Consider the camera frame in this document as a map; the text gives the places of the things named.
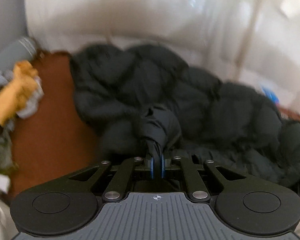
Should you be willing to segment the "blue package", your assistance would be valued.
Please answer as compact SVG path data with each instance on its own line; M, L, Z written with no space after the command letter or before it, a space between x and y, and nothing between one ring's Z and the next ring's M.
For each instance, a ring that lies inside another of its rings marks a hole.
M277 95L269 88L261 87L262 93L270 99L274 104L278 105L280 103Z

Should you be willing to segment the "yellow cloth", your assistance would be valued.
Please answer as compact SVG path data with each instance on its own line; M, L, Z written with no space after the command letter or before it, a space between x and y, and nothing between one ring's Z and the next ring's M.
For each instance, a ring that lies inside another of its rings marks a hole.
M19 61L13 68L13 79L0 91L0 126L4 127L18 111L26 107L26 103L37 90L38 76L29 61Z

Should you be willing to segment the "black puffer jacket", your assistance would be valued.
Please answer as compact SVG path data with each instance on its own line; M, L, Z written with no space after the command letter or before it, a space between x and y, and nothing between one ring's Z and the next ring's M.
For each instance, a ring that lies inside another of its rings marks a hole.
M248 86L223 82L166 47L95 44L69 59L79 117L120 163L165 152L207 159L300 195L300 121Z

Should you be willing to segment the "grey ribbed sleeve garment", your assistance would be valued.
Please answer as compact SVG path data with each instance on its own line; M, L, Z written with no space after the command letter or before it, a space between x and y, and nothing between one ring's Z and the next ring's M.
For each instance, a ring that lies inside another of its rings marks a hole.
M0 52L0 91L13 79L14 64L18 61L32 61L38 46L33 39L22 37Z

